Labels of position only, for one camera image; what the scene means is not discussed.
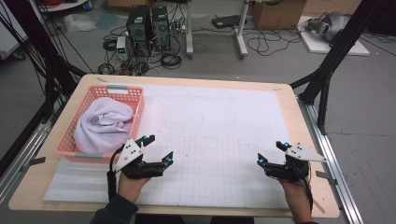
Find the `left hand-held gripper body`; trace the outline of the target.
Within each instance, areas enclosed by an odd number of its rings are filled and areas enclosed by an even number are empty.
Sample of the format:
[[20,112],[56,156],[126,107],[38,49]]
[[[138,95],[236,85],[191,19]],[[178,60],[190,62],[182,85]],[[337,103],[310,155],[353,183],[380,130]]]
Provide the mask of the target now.
[[152,168],[151,162],[143,161],[143,151],[129,138],[115,166],[115,172],[123,172],[129,179],[142,179],[163,175],[163,170]]

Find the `lilac printed towel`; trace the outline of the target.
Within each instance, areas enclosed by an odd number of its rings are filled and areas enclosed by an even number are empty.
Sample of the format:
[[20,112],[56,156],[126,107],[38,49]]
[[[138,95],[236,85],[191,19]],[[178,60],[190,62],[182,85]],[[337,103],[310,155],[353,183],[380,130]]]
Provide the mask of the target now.
[[94,100],[82,113],[73,133],[83,153],[111,153],[126,142],[132,130],[134,110],[109,97]]

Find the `pink plastic basket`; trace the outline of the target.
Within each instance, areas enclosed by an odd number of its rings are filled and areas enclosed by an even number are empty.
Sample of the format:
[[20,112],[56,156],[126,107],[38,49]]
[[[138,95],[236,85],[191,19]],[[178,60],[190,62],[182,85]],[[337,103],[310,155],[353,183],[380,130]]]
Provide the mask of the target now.
[[132,128],[129,136],[136,139],[140,120],[144,111],[144,90],[141,87],[121,86],[121,85],[91,85],[79,100],[78,107],[70,119],[61,139],[59,140],[56,152],[65,156],[70,161],[78,162],[109,162],[112,152],[109,153],[84,153],[76,145],[73,136],[80,116],[86,112],[89,106],[97,99],[109,97],[120,103],[124,103],[132,108],[134,115],[132,116]]

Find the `person's left hand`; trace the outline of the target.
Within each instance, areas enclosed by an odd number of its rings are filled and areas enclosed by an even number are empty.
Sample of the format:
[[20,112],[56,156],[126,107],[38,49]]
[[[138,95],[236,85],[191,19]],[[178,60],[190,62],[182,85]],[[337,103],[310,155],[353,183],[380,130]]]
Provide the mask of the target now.
[[149,178],[129,179],[125,174],[120,174],[118,194],[131,203],[135,203],[142,188],[149,182]]

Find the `white grid mat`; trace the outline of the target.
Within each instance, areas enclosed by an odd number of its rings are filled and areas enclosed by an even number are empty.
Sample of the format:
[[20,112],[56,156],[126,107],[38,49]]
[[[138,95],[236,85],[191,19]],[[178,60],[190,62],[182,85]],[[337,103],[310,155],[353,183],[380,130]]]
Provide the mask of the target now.
[[283,189],[264,174],[263,155],[282,163],[276,142],[288,141],[276,94],[145,85],[138,135],[155,135],[145,161],[168,153],[173,164],[152,178],[140,205],[284,209]]

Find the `white floor board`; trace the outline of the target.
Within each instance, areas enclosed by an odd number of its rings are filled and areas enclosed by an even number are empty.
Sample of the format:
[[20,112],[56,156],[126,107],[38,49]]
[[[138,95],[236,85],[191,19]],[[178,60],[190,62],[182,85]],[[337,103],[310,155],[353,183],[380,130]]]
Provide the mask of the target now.
[[[330,44],[315,32],[305,30],[305,26],[309,19],[309,16],[302,16],[298,22],[298,31],[300,32],[307,51],[310,53],[327,54],[331,49]],[[357,41],[347,55],[368,56],[369,54],[369,50],[366,49],[360,41]]]

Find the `large black computer tower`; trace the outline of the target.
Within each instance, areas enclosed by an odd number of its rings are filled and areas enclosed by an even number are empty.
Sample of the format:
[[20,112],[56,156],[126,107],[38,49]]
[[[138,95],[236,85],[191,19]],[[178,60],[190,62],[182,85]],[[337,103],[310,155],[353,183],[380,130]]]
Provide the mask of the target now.
[[149,6],[133,6],[126,27],[134,55],[148,57],[149,41],[153,37]]

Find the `slim black computer tower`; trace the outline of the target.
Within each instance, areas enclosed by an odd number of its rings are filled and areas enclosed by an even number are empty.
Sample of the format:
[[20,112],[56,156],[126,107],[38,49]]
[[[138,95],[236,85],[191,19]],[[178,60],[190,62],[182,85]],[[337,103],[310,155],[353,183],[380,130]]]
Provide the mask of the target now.
[[152,9],[152,24],[154,31],[154,46],[157,50],[170,50],[169,20],[166,7]]

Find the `grey rounded device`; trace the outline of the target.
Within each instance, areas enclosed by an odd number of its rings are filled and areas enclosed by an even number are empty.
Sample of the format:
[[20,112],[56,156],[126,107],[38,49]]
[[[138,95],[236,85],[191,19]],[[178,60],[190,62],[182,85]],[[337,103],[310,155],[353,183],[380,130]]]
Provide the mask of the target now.
[[350,21],[350,17],[340,12],[324,12],[318,18],[309,19],[305,26],[306,31],[314,31],[325,41],[332,42]]

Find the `large cardboard box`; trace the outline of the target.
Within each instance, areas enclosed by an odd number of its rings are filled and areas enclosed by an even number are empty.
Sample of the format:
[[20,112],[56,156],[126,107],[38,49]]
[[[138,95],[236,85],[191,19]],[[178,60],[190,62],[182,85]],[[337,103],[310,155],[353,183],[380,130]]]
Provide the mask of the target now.
[[258,30],[295,29],[307,0],[274,0],[256,2],[252,11],[252,21]]

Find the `black flat device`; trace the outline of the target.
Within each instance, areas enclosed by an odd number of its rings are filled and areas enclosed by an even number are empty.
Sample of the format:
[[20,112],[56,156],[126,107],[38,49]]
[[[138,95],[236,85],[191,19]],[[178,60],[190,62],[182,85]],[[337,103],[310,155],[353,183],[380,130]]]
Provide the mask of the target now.
[[235,27],[239,25],[241,17],[238,15],[226,16],[221,18],[215,18],[211,22],[217,29],[223,29],[228,27]]

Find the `clear plastic bag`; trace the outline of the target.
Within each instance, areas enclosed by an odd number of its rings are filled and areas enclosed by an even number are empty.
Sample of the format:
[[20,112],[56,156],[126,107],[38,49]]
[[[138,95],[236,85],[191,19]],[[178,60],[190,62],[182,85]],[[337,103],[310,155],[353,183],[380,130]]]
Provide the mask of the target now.
[[94,22],[84,14],[70,14],[64,17],[64,24],[68,33],[89,32],[95,29]]

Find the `grey metal bracket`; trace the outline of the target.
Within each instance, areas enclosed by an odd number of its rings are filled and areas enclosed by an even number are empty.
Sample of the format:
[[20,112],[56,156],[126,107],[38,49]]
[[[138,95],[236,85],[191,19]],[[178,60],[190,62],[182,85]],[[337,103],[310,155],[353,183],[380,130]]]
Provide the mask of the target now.
[[333,178],[330,174],[321,171],[316,171],[316,176],[326,179],[330,185],[334,185],[334,186],[338,185],[337,179]]
[[46,161],[45,157],[40,157],[40,158],[35,158],[35,159],[31,159],[29,160],[26,164],[22,165],[20,168],[20,171],[22,173],[25,173],[28,171],[28,169],[33,166],[33,165],[37,165],[40,163],[44,163]]

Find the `aluminium rail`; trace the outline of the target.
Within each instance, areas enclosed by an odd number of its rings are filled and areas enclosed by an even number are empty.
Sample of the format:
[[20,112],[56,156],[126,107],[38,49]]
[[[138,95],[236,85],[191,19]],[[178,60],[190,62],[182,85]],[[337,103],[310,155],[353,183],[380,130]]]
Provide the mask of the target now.
[[21,177],[27,173],[20,171],[21,166],[31,159],[45,157],[38,156],[38,152],[50,134],[51,129],[51,122],[40,122],[32,131],[25,135],[25,138],[19,144],[20,151],[0,177],[0,204],[6,201],[11,191],[20,182]]
[[346,217],[349,224],[364,224],[361,213],[356,205],[353,196],[347,185],[339,162],[333,152],[331,141],[327,134],[323,134],[317,125],[318,112],[313,105],[307,105],[303,101],[298,100],[304,119],[310,130],[313,132],[314,143],[317,145],[318,152],[320,152],[326,159],[324,165],[326,173],[337,179],[338,185],[331,185],[336,192],[336,201],[338,202],[338,209]]

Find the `black metal frame stand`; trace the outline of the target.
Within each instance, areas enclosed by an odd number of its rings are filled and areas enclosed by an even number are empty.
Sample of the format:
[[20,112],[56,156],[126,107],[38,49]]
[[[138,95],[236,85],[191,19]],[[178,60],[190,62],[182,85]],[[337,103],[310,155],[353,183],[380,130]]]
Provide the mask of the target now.
[[325,120],[332,75],[386,1],[361,0],[320,66],[313,73],[290,84],[293,89],[306,84],[304,91],[298,95],[298,99],[306,105],[313,105],[320,95],[317,126],[322,134],[326,134]]
[[61,108],[64,108],[65,103],[78,85],[77,77],[86,75],[86,72],[71,64],[58,51],[55,42],[37,18],[30,0],[0,0],[0,7],[3,6],[8,7],[31,42],[28,45],[22,41],[21,35],[11,24],[8,15],[4,17],[0,13],[0,22],[21,45],[36,74],[45,79],[45,85],[40,85],[45,101],[0,160],[0,177],[9,170],[11,163],[16,160],[17,155],[21,152],[22,145],[27,141],[35,127],[42,121],[48,121],[50,116],[57,114],[54,104],[60,100]]

